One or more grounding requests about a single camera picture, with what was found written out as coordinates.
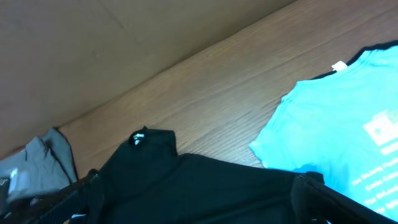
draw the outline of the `t-shirt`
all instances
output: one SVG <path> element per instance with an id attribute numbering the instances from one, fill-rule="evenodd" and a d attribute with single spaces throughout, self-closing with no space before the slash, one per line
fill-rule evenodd
<path id="1" fill-rule="evenodd" d="M 398 221 L 397 44 L 297 82 L 249 145 L 264 167 L 320 172 L 326 186 Z"/>
<path id="2" fill-rule="evenodd" d="M 178 156 L 173 131 L 133 133 L 99 176 L 100 223 L 295 223 L 296 173 Z"/>

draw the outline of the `black garment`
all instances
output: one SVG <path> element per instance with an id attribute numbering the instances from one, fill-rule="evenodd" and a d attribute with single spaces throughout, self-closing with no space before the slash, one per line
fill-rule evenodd
<path id="1" fill-rule="evenodd" d="M 99 175 L 101 223 L 295 223 L 290 190 L 297 174 L 178 156 L 173 131 L 133 133 Z"/>
<path id="2" fill-rule="evenodd" d="M 321 182 L 317 173 L 298 175 L 292 186 L 292 205 L 298 223 L 397 224 L 373 210 L 335 192 Z"/>

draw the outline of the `white tag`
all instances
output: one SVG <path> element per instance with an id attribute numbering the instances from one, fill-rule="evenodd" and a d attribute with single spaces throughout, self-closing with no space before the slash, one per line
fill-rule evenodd
<path id="1" fill-rule="evenodd" d="M 143 137 L 145 137 L 145 134 L 140 134 L 140 133 L 138 133 L 138 134 L 136 134 L 136 135 L 134 136 L 134 139 L 137 140 L 138 138 L 143 138 Z"/>
<path id="2" fill-rule="evenodd" d="M 86 216 L 86 214 L 82 214 L 82 215 L 74 214 L 74 215 L 72 215 L 72 218 L 80 218 L 80 217 L 85 217 L 85 216 Z"/>
<path id="3" fill-rule="evenodd" d="M 27 171 L 20 171 L 15 168 L 10 174 L 10 186 L 8 188 L 8 194 L 19 194 L 24 190 L 27 190 L 29 185 L 30 177 Z"/>
<path id="4" fill-rule="evenodd" d="M 334 65 L 332 65 L 331 67 L 333 68 L 333 71 L 340 72 L 341 70 L 346 68 L 347 65 L 344 62 L 339 61 L 339 62 L 335 63 Z"/>

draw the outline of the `wood grain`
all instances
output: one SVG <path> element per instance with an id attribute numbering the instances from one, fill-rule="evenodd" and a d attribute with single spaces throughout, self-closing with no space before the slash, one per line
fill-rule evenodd
<path id="1" fill-rule="evenodd" d="M 293 0 L 2 0 L 0 157 Z"/>
<path id="2" fill-rule="evenodd" d="M 60 128 L 80 177 L 135 130 L 172 129 L 179 153 L 260 166 L 248 148 L 297 80 L 398 39 L 398 1 L 300 0 Z"/>

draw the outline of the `gray fabric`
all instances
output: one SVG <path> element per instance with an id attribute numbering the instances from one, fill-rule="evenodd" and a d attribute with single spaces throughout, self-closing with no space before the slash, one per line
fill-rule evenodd
<path id="1" fill-rule="evenodd" d="M 26 170 L 30 177 L 29 188 L 11 200 L 60 190 L 76 182 L 70 146 L 54 129 L 40 139 L 33 138 L 25 149 L 0 161 L 0 170 L 8 172 L 18 168 Z"/>

